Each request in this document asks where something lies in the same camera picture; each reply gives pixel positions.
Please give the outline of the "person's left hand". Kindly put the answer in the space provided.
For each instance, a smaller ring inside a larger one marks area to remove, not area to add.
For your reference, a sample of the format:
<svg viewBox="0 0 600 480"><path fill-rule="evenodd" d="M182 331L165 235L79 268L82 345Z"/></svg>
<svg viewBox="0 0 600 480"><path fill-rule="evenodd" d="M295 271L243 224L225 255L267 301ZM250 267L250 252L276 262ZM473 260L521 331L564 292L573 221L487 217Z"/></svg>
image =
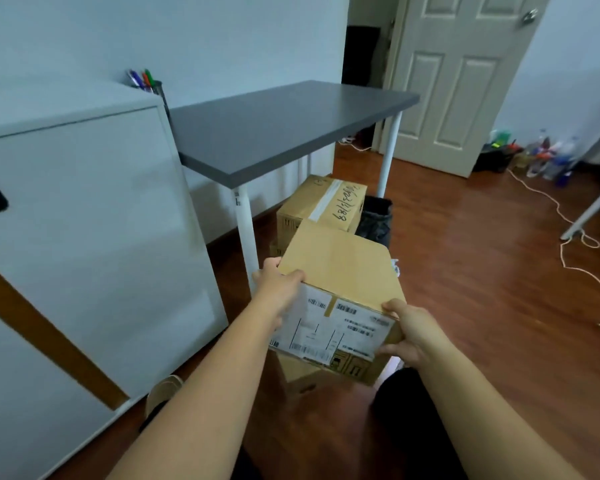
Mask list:
<svg viewBox="0 0 600 480"><path fill-rule="evenodd" d="M281 257L270 257L264 259L261 269L253 273L255 284L255 295L252 302L263 317L270 320L272 330L280 327L284 313L294 302L297 291L284 291L280 284L279 270Z"/></svg>

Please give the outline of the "cardboard box with white label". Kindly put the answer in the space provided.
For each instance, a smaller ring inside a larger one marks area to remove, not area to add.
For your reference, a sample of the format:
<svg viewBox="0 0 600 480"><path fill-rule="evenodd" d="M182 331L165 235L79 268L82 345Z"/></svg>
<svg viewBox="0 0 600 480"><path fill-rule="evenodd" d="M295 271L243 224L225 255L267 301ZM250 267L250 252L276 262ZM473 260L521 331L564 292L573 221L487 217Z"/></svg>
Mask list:
<svg viewBox="0 0 600 480"><path fill-rule="evenodd" d="M373 386L389 362L377 350L400 341L398 318L382 304L404 298L387 247L309 219L298 227L279 270L305 273L269 348Z"/></svg>

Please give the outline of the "person's left forearm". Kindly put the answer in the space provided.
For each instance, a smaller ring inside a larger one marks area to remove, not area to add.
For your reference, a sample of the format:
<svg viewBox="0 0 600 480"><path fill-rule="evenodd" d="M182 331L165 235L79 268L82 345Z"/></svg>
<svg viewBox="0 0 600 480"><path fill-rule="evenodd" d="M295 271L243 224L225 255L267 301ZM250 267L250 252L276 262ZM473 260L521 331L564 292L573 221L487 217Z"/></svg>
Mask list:
<svg viewBox="0 0 600 480"><path fill-rule="evenodd" d="M106 480L263 480L242 439L272 332L250 302Z"/></svg>

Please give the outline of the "person's right forearm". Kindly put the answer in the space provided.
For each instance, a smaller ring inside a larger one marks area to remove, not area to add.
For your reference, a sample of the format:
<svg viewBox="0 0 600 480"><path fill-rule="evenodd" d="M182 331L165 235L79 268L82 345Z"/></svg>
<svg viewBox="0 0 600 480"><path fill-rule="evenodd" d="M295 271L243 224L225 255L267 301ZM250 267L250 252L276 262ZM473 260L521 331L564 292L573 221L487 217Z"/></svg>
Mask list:
<svg viewBox="0 0 600 480"><path fill-rule="evenodd" d="M420 377L470 480L585 480L449 340L416 350Z"/></svg>

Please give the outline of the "cardboard box with clear tape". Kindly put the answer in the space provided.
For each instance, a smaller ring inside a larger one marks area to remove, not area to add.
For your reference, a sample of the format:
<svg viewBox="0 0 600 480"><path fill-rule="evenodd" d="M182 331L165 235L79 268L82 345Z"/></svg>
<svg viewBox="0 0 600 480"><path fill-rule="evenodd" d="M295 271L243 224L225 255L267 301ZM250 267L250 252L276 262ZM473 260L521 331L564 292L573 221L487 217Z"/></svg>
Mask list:
<svg viewBox="0 0 600 480"><path fill-rule="evenodd" d="M309 175L276 213L277 236L272 253L286 251L304 220L354 234L360 224L367 186Z"/></svg>

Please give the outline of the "black waste bin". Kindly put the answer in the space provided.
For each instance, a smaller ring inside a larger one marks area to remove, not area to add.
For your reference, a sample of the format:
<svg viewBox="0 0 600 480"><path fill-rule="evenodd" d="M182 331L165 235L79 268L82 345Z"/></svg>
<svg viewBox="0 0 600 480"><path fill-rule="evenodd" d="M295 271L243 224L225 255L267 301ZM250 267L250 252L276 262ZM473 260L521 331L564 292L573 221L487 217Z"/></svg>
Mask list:
<svg viewBox="0 0 600 480"><path fill-rule="evenodd" d="M356 235L390 247L393 202L389 199L366 195Z"/></svg>

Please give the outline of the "plain cardboard box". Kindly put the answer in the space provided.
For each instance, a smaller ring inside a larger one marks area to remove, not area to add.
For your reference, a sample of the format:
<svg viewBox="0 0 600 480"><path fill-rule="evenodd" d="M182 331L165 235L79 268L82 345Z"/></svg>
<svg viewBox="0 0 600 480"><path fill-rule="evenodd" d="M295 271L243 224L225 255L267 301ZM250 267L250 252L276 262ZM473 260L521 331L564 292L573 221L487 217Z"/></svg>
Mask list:
<svg viewBox="0 0 600 480"><path fill-rule="evenodd" d="M304 362L280 352L273 353L278 361L282 387L289 397L305 395L314 390L353 383L354 379Z"/></svg>

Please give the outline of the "black trousers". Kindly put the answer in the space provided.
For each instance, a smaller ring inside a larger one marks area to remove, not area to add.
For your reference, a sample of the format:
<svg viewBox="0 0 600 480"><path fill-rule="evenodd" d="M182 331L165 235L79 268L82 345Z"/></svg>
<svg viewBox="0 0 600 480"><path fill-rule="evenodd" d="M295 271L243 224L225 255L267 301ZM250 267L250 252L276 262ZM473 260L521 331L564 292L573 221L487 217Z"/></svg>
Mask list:
<svg viewBox="0 0 600 480"><path fill-rule="evenodd" d="M259 401L231 470L202 466L184 480L468 480L419 373L391 374L359 402L343 388L309 392L288 408Z"/></svg>

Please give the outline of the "grey desk with white legs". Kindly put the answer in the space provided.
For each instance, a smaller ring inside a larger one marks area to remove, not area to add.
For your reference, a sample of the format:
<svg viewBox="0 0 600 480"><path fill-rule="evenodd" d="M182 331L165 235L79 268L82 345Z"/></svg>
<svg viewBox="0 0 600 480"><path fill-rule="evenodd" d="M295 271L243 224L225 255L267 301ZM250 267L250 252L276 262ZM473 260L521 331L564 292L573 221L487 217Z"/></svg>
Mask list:
<svg viewBox="0 0 600 480"><path fill-rule="evenodd" d="M403 111L420 96L307 80L171 109L170 124L182 165L230 189L249 291L259 268L247 184L392 117L377 184L383 198Z"/></svg>

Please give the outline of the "beige slipper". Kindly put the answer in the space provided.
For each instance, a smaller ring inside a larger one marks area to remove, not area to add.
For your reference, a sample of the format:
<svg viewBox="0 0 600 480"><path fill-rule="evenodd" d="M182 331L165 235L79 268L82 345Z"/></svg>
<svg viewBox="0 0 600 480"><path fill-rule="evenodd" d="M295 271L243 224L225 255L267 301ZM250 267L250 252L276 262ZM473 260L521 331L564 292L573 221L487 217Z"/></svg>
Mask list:
<svg viewBox="0 0 600 480"><path fill-rule="evenodd" d="M148 419L160 404L170 401L184 385L181 377L171 374L152 387L144 403L144 417Z"/></svg>

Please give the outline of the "white cabinet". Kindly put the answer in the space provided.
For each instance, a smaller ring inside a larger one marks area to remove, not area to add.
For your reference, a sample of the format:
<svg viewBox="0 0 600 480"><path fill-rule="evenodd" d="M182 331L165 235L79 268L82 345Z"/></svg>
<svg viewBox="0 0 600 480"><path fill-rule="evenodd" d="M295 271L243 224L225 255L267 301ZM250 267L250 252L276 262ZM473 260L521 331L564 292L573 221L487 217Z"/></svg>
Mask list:
<svg viewBox="0 0 600 480"><path fill-rule="evenodd" d="M44 480L227 318L162 99L0 82L0 480Z"/></svg>

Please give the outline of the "group of plastic bottles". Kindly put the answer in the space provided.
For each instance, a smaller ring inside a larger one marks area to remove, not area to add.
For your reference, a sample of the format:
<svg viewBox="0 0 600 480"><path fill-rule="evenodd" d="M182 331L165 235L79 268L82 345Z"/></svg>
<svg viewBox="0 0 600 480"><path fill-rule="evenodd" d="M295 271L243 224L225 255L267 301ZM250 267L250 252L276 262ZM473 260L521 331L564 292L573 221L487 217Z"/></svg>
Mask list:
<svg viewBox="0 0 600 480"><path fill-rule="evenodd" d="M537 140L528 146L526 177L543 177L552 182L567 178L576 166L576 150L580 138L574 136L565 141L552 142L548 130L541 128Z"/></svg>

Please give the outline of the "dark pen cup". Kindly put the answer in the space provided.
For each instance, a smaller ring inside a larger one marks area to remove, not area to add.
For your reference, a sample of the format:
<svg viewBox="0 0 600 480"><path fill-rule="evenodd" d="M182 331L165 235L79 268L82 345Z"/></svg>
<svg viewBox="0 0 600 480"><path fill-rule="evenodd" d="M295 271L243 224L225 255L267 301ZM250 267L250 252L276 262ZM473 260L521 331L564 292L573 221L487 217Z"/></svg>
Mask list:
<svg viewBox="0 0 600 480"><path fill-rule="evenodd" d="M154 94L156 94L156 95L158 95L158 96L161 97L162 102L164 104L166 115L168 117L168 120L170 121L171 120L171 115L170 115L170 112L169 112L168 101L166 99L166 95L165 95L163 87L162 87L162 82L159 81L159 80L154 80L153 83L152 83L152 85L151 85L151 89L152 89L152 92Z"/></svg>

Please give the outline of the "dark furniture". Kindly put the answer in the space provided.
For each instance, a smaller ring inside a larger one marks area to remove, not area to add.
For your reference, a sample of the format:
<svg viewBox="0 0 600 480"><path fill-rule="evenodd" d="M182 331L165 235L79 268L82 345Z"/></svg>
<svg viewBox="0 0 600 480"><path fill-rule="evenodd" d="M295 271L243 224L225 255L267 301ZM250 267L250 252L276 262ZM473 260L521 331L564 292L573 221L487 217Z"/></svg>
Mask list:
<svg viewBox="0 0 600 480"><path fill-rule="evenodd" d="M341 83L350 86L368 86L374 52L381 36L381 28L368 25L348 25L345 34Z"/></svg>

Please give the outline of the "white panel door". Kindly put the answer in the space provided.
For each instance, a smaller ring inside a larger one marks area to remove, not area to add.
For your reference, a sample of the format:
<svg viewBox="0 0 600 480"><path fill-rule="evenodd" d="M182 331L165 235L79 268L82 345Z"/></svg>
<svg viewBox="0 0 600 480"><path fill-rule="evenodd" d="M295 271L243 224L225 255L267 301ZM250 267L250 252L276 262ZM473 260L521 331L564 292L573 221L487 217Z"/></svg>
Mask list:
<svg viewBox="0 0 600 480"><path fill-rule="evenodd" d="M468 177L549 2L400 0L384 87L420 101L402 113L393 158Z"/></svg>

